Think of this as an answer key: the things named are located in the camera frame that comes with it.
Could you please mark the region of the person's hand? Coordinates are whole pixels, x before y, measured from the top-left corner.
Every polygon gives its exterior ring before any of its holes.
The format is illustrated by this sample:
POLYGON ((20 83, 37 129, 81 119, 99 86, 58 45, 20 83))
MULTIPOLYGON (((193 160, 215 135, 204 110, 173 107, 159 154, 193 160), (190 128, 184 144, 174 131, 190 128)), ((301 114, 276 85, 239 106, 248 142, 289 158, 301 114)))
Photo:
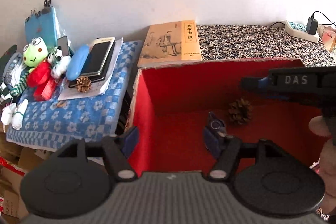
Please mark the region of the person's hand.
MULTIPOLYGON (((311 119, 309 129, 318 136, 331 136, 325 118, 322 116, 311 119)), ((335 198, 335 145, 332 139, 329 139, 322 148, 319 157, 319 175, 325 183, 327 195, 335 198)))

